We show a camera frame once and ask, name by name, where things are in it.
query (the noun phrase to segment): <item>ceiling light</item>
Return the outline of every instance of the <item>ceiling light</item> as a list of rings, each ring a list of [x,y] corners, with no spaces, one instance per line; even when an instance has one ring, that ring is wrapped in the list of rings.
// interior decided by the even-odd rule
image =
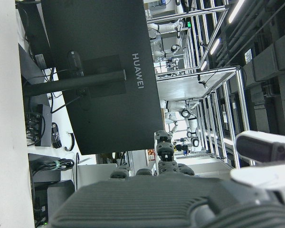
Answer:
[[[207,61],[205,61],[205,62],[203,63],[203,65],[201,66],[200,70],[203,71],[206,66],[207,66]]]
[[[239,9],[242,7],[243,3],[245,0],[238,0],[237,5],[235,6],[235,8],[233,9],[232,13],[230,14],[230,17],[228,19],[228,22],[231,23],[233,21],[233,19],[236,17]]]
[[[213,47],[211,48],[211,50],[210,50],[210,54],[211,54],[211,55],[212,55],[212,54],[215,52],[215,50],[218,48],[219,43],[220,43],[220,38],[218,38],[218,39],[215,41]]]

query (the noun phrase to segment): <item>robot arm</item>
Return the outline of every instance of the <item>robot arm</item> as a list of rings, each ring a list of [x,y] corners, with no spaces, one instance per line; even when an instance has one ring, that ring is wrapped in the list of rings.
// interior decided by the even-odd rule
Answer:
[[[186,125],[187,125],[187,137],[190,138],[193,147],[198,147],[200,141],[197,137],[197,117],[190,113],[187,109],[185,104],[176,101],[165,101],[160,100],[161,108],[167,109],[165,113],[165,118],[174,121],[175,127],[171,130],[170,133],[174,133],[177,131],[178,123],[176,119],[171,119],[171,114],[169,112],[180,112],[181,116],[185,118]]]

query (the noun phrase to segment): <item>window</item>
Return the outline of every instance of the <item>window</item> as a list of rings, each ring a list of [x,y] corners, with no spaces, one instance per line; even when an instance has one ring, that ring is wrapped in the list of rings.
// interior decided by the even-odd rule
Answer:
[[[162,62],[159,62],[159,63],[154,63],[154,71],[155,71],[156,74],[167,72],[166,61],[162,61]]]

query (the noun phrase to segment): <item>computer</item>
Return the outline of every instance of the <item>computer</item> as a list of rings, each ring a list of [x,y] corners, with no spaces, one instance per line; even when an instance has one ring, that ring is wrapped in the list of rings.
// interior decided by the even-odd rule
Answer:
[[[126,80],[63,91],[82,154],[154,147],[163,129],[142,0],[43,0],[45,28],[60,81],[125,71]],[[80,63],[74,73],[70,55]]]

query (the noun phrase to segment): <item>fluorescent light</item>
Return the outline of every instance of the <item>fluorescent light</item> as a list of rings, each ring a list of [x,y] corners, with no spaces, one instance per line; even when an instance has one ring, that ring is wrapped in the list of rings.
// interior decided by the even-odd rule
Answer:
[[[229,144],[231,146],[233,145],[233,142],[230,139],[224,138],[223,141],[224,141],[224,143],[227,143],[227,144]]]
[[[211,55],[212,55],[212,54],[215,52],[215,50],[218,48],[219,43],[220,43],[220,38],[218,38],[218,39],[215,41],[213,47],[211,48],[211,50],[210,50],[210,54],[211,54]]]
[[[203,63],[203,65],[201,66],[200,70],[203,71],[206,66],[207,66],[207,61],[205,61],[205,62]]]
[[[242,7],[243,3],[245,0],[238,0],[237,5],[235,6],[235,8],[233,9],[232,13],[230,14],[230,17],[228,19],[228,22],[231,23],[233,21],[233,19],[236,17],[239,9]]]

